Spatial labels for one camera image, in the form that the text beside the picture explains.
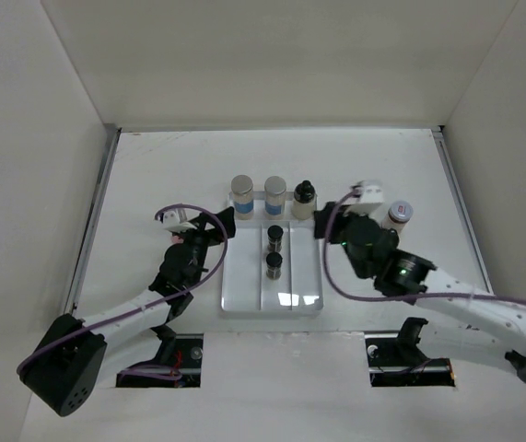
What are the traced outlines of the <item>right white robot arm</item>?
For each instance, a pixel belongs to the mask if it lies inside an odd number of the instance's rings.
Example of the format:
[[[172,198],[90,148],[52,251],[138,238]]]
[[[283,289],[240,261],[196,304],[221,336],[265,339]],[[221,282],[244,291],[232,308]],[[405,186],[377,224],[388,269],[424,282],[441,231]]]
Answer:
[[[355,276],[369,280],[374,297],[358,302],[404,302],[462,323],[457,331],[433,332],[444,356],[497,367],[526,384],[526,300],[501,297],[467,285],[435,263],[399,249],[397,232],[385,229],[345,201],[329,202],[313,216],[322,246],[343,248]]]

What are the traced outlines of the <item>black-lid white spice jar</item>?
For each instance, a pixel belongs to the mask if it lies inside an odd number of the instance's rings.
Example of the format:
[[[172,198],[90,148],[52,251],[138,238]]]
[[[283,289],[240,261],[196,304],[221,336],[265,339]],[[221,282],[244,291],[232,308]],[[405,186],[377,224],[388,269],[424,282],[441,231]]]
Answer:
[[[292,203],[292,215],[298,220],[312,217],[316,202],[316,191],[309,180],[299,183],[295,190]]]

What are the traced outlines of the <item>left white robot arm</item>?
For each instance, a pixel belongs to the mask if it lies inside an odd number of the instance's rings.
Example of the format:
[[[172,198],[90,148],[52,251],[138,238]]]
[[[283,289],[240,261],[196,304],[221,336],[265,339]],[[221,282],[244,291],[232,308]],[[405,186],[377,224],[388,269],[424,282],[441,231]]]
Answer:
[[[226,247],[236,234],[234,209],[204,208],[187,218],[185,204],[166,206],[155,218],[180,242],[169,246],[153,283],[134,299],[92,318],[57,318],[36,350],[17,368],[21,382],[61,416],[72,413],[94,388],[105,353],[141,332],[175,319],[192,291],[214,275],[205,268],[209,248]]]

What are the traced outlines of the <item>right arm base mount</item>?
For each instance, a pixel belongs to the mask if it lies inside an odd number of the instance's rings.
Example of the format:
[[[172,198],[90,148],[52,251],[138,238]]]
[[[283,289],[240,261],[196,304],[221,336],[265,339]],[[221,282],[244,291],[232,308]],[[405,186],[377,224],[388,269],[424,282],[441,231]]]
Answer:
[[[428,325],[408,318],[399,331],[365,334],[369,382],[374,388],[455,387],[448,358],[429,358],[419,348],[420,332]]]

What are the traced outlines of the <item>silver-lid blue-label shaker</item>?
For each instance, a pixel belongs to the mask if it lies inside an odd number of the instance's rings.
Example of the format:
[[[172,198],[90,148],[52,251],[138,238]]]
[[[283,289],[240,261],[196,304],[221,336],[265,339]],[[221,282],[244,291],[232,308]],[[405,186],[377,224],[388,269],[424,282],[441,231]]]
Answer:
[[[231,183],[235,216],[240,220],[252,219],[254,213],[253,182],[247,175],[235,176]]]
[[[286,182],[271,176],[264,183],[264,211],[269,219],[282,219],[285,214]]]

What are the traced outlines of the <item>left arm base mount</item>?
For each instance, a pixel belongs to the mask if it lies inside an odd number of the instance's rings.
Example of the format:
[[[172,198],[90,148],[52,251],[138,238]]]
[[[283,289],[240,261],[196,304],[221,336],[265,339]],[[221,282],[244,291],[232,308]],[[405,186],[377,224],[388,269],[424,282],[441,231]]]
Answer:
[[[167,325],[151,329],[150,337],[159,339],[159,347],[150,359],[133,364],[130,371],[137,374],[118,374],[115,387],[120,389],[185,389],[199,388],[204,358],[202,333],[178,334]]]

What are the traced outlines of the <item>small black-lid spice bottle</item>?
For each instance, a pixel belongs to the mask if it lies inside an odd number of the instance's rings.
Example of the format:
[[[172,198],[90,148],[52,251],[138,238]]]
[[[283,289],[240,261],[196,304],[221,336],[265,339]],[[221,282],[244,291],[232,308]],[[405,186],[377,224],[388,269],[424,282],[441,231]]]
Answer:
[[[280,252],[282,249],[282,240],[284,229],[279,225],[271,225],[267,229],[268,251]]]

